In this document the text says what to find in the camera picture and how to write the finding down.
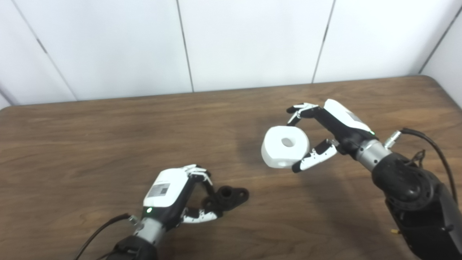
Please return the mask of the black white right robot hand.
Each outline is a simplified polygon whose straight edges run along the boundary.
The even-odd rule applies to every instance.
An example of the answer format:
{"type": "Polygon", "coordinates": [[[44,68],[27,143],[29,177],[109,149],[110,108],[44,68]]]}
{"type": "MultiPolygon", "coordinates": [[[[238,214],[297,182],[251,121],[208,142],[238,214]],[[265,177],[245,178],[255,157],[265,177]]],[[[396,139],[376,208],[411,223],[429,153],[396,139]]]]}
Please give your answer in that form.
{"type": "Polygon", "coordinates": [[[337,153],[355,158],[356,152],[364,142],[378,140],[368,125],[333,99],[327,99],[323,106],[311,103],[297,104],[289,107],[287,113],[292,115],[287,126],[295,126],[303,118],[313,118],[333,135],[333,139],[323,140],[300,161],[294,163],[291,167],[294,173],[318,165],[337,153]]]}

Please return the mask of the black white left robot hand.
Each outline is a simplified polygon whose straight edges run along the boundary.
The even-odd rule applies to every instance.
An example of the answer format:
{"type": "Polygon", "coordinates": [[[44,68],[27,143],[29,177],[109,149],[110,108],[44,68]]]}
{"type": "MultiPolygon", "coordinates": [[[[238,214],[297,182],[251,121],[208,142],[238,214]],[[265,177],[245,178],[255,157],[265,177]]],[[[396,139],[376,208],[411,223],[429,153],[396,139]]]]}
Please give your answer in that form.
{"type": "Polygon", "coordinates": [[[221,211],[186,206],[196,184],[203,184],[208,195],[214,194],[209,171],[196,164],[161,171],[144,197],[142,219],[154,219],[169,231],[181,223],[198,224],[223,217],[221,211]]]}

